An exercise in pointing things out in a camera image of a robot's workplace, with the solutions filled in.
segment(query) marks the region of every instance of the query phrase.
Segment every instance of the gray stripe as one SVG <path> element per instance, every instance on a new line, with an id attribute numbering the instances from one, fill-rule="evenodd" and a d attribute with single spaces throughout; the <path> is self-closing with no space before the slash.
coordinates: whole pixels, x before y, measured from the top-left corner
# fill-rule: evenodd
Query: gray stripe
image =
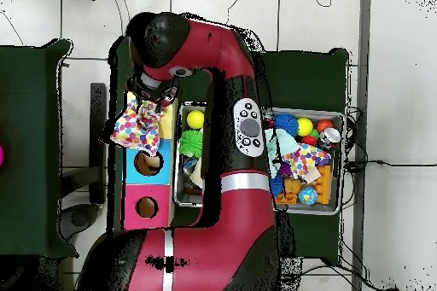
<path id="1" fill-rule="evenodd" d="M 173 236 L 172 230 L 164 230 L 164 256 L 173 256 Z M 162 280 L 162 291 L 172 291 L 173 273 L 167 273 L 164 269 L 164 278 Z"/>
<path id="2" fill-rule="evenodd" d="M 222 178 L 222 193 L 233 189 L 263 189 L 270 192 L 269 178 L 259 173 L 236 173 Z"/>

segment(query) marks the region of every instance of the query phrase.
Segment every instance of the pink block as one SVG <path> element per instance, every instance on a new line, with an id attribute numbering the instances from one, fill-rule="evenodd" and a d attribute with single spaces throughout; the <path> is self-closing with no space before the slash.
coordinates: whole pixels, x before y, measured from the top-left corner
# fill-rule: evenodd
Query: pink block
<path id="1" fill-rule="evenodd" d="M 151 197 L 158 203 L 152 218 L 137 213 L 137 203 Z M 170 225 L 170 186 L 160 184 L 127 184 L 125 188 L 125 230 L 157 229 Z"/>

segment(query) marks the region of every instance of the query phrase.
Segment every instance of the red robot arm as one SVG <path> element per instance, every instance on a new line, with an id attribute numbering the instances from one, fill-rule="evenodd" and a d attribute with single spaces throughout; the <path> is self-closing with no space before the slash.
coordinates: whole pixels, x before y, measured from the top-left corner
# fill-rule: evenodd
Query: red robot arm
<path id="1" fill-rule="evenodd" d="M 211 74 L 202 150 L 203 206 L 194 226 L 121 235 L 136 239 L 130 243 L 136 244 L 132 251 L 137 258 L 125 265 L 128 275 L 116 277 L 114 269 L 108 270 L 107 277 L 125 279 L 112 288 L 272 291 L 278 271 L 276 226 L 248 49 L 233 30 L 170 13 L 155 15 L 147 29 L 137 30 L 132 31 L 131 48 L 142 64 L 138 95 L 159 97 L 154 93 L 167 90 L 173 76 L 197 69 Z M 139 60 L 134 62 L 137 68 L 138 64 Z M 102 274 L 102 258 L 115 256 L 114 250 L 103 253 L 96 250 L 89 255 L 79 291 L 112 291 L 108 281 L 98 280 L 92 270 L 99 266 L 95 271 Z M 165 261 L 156 265 L 150 259 Z"/>

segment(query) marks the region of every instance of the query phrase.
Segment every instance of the green ball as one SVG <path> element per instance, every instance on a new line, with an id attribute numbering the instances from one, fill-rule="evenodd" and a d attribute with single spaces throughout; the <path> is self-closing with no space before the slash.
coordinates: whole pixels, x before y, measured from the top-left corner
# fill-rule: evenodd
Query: green ball
<path id="1" fill-rule="evenodd" d="M 317 129 L 313 129 L 310 133 L 310 137 L 314 137 L 316 139 L 320 138 L 320 134 L 318 134 L 318 130 Z"/>

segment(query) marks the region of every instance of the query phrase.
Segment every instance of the gray bin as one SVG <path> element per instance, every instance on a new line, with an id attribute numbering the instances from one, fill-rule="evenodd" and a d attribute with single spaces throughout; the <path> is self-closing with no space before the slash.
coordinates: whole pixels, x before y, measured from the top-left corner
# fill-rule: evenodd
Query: gray bin
<path id="1" fill-rule="evenodd" d="M 178 123 L 180 123 L 180 129 L 178 129 L 178 142 L 175 154 L 175 171 L 174 171 L 174 181 L 173 181 L 173 200 L 176 204 L 182 207 L 201 207 L 201 197 L 199 195 L 188 195 L 184 193 L 184 181 L 185 176 L 182 172 L 182 155 L 179 154 L 179 138 L 182 131 L 189 129 L 186 119 L 187 115 L 191 110 L 201 110 L 205 111 L 206 103 L 204 102 L 185 102 L 181 105 L 178 111 Z M 317 214 L 317 215 L 334 215 L 340 210 L 341 198 L 343 191 L 343 166 L 345 160 L 345 143 L 346 143 L 346 118 L 342 113 L 335 112 L 318 112 L 311 110 L 299 110 L 299 109 L 284 109 L 284 108 L 273 108 L 273 112 L 278 113 L 289 113 L 292 114 L 296 119 L 301 117 L 306 117 L 313 121 L 315 125 L 321 119 L 329 119 L 334 127 L 341 134 L 340 146 L 330 153 L 333 156 L 333 164 L 331 166 L 331 183 L 330 183 L 330 194 L 329 194 L 329 204 L 321 205 L 314 204 L 313 206 L 306 206 L 301 203 L 288 206 L 287 212 L 289 213 L 306 213 L 306 214 Z"/>

